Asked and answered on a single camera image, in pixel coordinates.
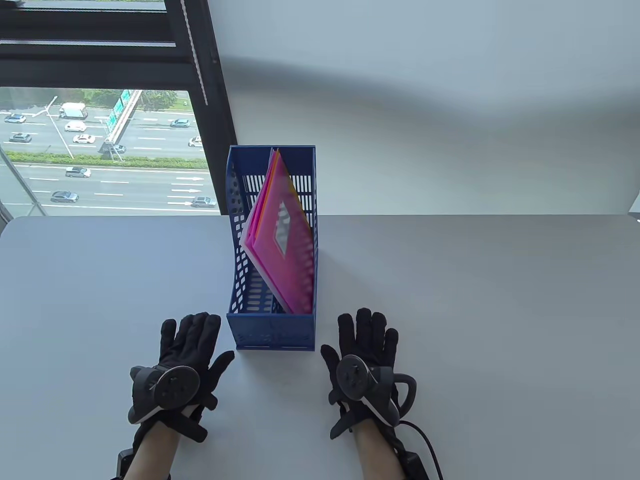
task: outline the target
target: pink plastic folder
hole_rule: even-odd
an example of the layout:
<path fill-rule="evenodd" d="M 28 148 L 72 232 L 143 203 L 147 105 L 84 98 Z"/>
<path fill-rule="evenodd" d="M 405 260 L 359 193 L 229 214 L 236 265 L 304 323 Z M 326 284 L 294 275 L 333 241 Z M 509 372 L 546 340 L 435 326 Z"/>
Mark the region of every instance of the pink plastic folder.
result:
<path fill-rule="evenodd" d="M 279 150 L 271 156 L 269 170 L 244 225 L 248 231 L 241 246 L 287 313 L 310 314 L 313 235 Z"/>
<path fill-rule="evenodd" d="M 246 222 L 244 223 L 244 228 L 242 230 L 242 235 L 240 237 L 240 245 L 246 251 L 245 245 L 250 240 L 251 244 L 253 244 L 253 238 L 255 237 L 255 230 L 258 227 L 258 220 L 260 213 L 256 217 L 257 221 L 253 221 L 256 212 L 262 212 L 262 206 L 264 205 L 264 195 L 266 194 L 267 189 L 264 188 L 265 185 L 271 182 L 271 177 L 273 176 L 273 160 L 276 157 L 276 150 L 271 149 L 271 153 L 269 154 L 269 166 L 267 168 L 267 174 L 264 178 L 264 183 L 260 188 L 260 193 L 258 194 L 258 198 L 256 198 L 255 203 L 253 204 L 253 208 L 249 212 L 247 216 Z M 255 262 L 249 255 L 249 259 L 255 265 Z"/>

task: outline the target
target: road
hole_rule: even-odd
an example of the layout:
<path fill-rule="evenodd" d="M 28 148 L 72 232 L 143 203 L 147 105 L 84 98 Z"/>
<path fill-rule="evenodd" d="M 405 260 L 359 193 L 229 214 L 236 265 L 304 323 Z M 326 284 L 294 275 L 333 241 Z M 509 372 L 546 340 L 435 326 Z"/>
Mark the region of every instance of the road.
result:
<path fill-rule="evenodd" d="M 154 170 L 92 167 L 88 179 L 65 176 L 65 166 L 16 164 L 49 215 L 214 214 L 190 207 L 196 196 L 216 198 L 211 174 L 203 170 Z M 69 190 L 80 199 L 54 204 L 51 193 Z"/>
<path fill-rule="evenodd" d="M 0 139 L 5 150 L 10 152 L 66 154 L 68 153 L 68 147 L 72 154 L 97 154 L 97 149 L 100 148 L 104 137 L 107 135 L 104 121 L 108 117 L 110 110 L 87 108 L 89 116 L 84 121 L 87 126 L 85 133 L 95 135 L 97 139 L 93 145 L 80 145 L 73 143 L 73 137 L 78 133 L 64 131 L 68 120 L 58 119 L 56 115 L 57 106 L 51 107 L 51 116 L 42 112 L 42 109 L 43 107 L 35 107 L 12 112 L 27 115 L 28 119 L 23 124 L 0 122 Z M 0 118 L 7 114 L 7 111 L 0 111 Z M 169 124 L 178 118 L 191 120 L 191 125 L 188 128 L 181 129 L 169 127 Z M 58 127 L 60 133 L 58 133 L 54 124 Z M 33 135 L 33 140 L 31 143 L 10 142 L 9 137 L 13 133 L 30 133 Z M 129 119 L 119 143 L 127 147 L 127 153 L 123 155 L 124 157 L 197 159 L 205 157 L 204 150 L 200 147 L 189 147 L 189 139 L 198 135 L 196 120 L 190 111 L 135 111 Z M 12 161 L 19 162 L 18 155 L 12 155 Z"/>

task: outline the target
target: hand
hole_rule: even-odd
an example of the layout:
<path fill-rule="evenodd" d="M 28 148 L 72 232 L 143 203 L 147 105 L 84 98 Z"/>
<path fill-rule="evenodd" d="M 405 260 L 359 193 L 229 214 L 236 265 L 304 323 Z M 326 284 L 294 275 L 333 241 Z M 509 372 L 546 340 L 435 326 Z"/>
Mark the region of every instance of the hand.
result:
<path fill-rule="evenodd" d="M 186 365 L 193 368 L 200 377 L 200 387 L 194 397 L 188 402 L 188 405 L 195 407 L 186 407 L 183 405 L 174 410 L 162 410 L 155 414 L 149 420 L 145 420 L 140 424 L 140 428 L 136 432 L 133 442 L 134 451 L 138 450 L 144 436 L 149 432 L 157 421 L 165 423 L 168 427 L 177 429 L 177 424 L 183 421 L 175 415 L 176 412 L 184 412 L 188 414 L 191 420 L 196 423 L 194 435 L 197 441 L 204 441 L 207 431 L 198 426 L 197 422 L 202 417 L 202 411 L 206 406 L 213 410 L 218 404 L 212 392 L 218 386 L 221 375 L 225 372 L 231 361 L 235 358 L 233 351 L 226 351 L 220 355 L 209 368 L 209 362 L 213 356 L 216 347 L 218 333 L 220 332 L 221 319 L 217 315 L 209 315 L 202 312 L 197 315 L 187 315 L 180 322 L 180 328 L 176 334 L 176 322 L 173 319 L 165 320 L 161 328 L 160 339 L 160 357 L 158 365 L 165 368 Z"/>
<path fill-rule="evenodd" d="M 226 351 L 209 368 L 218 340 L 220 324 L 219 316 L 209 315 L 207 312 L 187 315 L 183 318 L 177 335 L 175 320 L 165 320 L 162 324 L 158 365 L 163 367 L 187 365 L 200 376 L 200 388 L 189 405 L 202 405 L 213 410 L 218 404 L 218 399 L 211 392 L 218 386 L 220 377 L 235 358 L 233 351 Z"/>
<path fill-rule="evenodd" d="M 398 332 L 394 328 L 387 329 L 387 319 L 383 314 L 375 312 L 372 315 L 368 308 L 358 310 L 355 333 L 351 315 L 342 314 L 338 317 L 338 333 L 340 353 L 343 357 L 357 355 L 369 367 L 394 366 Z M 329 345 L 322 345 L 320 353 L 329 369 L 329 379 L 333 386 L 333 390 L 329 394 L 329 402 L 340 405 L 340 421 L 331 431 L 331 438 L 335 438 L 347 428 L 351 428 L 365 419 L 375 419 L 375 415 L 362 402 L 350 400 L 340 389 L 336 379 L 336 369 L 340 362 L 337 352 Z M 398 393 L 395 387 L 392 399 L 398 404 Z M 348 413 L 344 404 L 349 406 Z"/>

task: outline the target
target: forearm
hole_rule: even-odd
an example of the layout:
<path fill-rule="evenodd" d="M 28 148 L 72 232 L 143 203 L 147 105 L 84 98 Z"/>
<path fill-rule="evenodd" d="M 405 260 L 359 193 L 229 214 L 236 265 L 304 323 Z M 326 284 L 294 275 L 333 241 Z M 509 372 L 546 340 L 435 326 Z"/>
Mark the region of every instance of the forearm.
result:
<path fill-rule="evenodd" d="M 365 420 L 353 427 L 364 480 L 403 480 L 404 472 L 395 452 L 376 427 Z"/>
<path fill-rule="evenodd" d="M 188 406 L 184 415 L 191 415 L 195 406 Z M 145 435 L 124 480 L 166 480 L 171 471 L 180 434 L 162 422 L 156 422 Z"/>

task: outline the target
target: window frame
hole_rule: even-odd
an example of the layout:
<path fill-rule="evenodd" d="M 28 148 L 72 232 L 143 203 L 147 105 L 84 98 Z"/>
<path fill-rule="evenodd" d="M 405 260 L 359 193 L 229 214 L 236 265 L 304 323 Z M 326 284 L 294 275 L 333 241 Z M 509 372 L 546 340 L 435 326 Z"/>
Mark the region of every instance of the window frame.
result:
<path fill-rule="evenodd" d="M 3 10 L 0 86 L 187 91 L 227 215 L 227 156 L 237 138 L 207 0 L 164 0 L 165 10 L 115 10 L 118 3 L 79 9 L 27 2 Z"/>

